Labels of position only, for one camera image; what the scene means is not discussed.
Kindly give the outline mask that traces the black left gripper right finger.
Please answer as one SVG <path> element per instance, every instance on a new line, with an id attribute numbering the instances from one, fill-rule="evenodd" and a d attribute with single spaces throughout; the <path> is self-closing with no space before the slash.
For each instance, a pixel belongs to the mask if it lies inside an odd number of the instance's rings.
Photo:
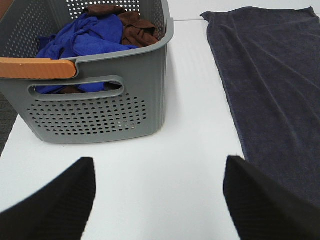
<path id="1" fill-rule="evenodd" d="M 242 240 L 320 238 L 320 209 L 239 156 L 228 156 L 226 160 L 223 194 Z"/>

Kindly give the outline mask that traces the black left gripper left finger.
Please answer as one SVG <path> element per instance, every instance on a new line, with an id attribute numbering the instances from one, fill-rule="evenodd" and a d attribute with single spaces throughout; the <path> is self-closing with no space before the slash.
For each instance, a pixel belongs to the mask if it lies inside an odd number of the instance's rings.
<path id="1" fill-rule="evenodd" d="M 82 157 L 0 214 L 2 240 L 79 240 L 96 197 L 94 160 Z"/>

